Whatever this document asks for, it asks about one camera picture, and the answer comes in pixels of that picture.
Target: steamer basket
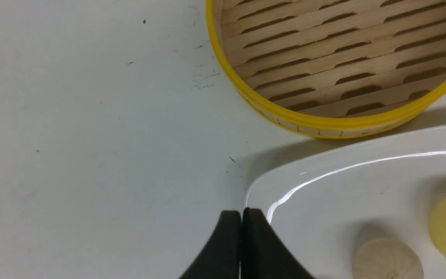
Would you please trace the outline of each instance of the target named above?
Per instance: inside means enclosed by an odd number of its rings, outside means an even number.
[[[446,0],[207,0],[206,13],[237,91],[285,129],[368,136],[446,94]]]

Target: white dish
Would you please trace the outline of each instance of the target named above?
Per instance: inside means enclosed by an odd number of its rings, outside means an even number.
[[[425,279],[446,278],[428,218],[446,196],[446,126],[367,141],[308,157],[258,178],[246,207],[260,208],[317,279],[351,279],[366,240],[396,238],[418,254]]]

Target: white countertop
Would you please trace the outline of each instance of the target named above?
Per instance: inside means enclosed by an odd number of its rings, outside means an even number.
[[[352,142],[243,102],[203,0],[0,0],[0,279],[178,278],[256,177]]]

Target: stain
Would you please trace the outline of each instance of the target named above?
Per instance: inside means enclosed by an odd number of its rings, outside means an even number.
[[[60,258],[64,258],[66,255],[67,255],[67,253],[65,253],[65,252],[57,253],[56,256],[54,256],[54,257],[51,259],[51,262],[56,261],[56,260],[59,260]]]
[[[46,1],[46,8],[53,10],[53,12],[66,12],[73,7],[73,2],[66,0]]]
[[[216,73],[216,74],[212,74],[212,75],[210,75],[210,76],[206,76],[205,78],[203,78],[203,79],[206,79],[206,78],[210,78],[210,77],[212,77],[212,76],[217,76],[217,75],[219,75],[219,74],[221,74],[220,72],[218,72],[218,73]]]
[[[238,165],[238,167],[242,167],[239,163],[237,163],[235,160],[233,160],[233,158],[232,157],[229,157],[230,158],[230,160],[232,161],[232,162],[234,162],[235,164],[237,164]]]
[[[23,199],[22,199],[22,204],[26,205],[28,203],[33,202],[36,199],[37,196],[37,189],[35,189],[34,191],[28,193]]]
[[[120,219],[121,219],[120,217],[109,219],[108,222],[106,222],[106,224],[113,223],[115,221],[119,221]]]
[[[98,166],[96,167],[97,170],[102,169],[104,167],[104,165],[106,165],[106,161],[99,163]]]
[[[166,200],[163,205],[169,205],[172,203],[176,203],[178,200],[180,200],[180,196],[174,196],[173,198],[169,198],[168,200]]]
[[[184,12],[182,14],[182,22],[184,23],[185,27],[194,28],[200,17],[201,13],[197,7],[187,6],[184,8]]]

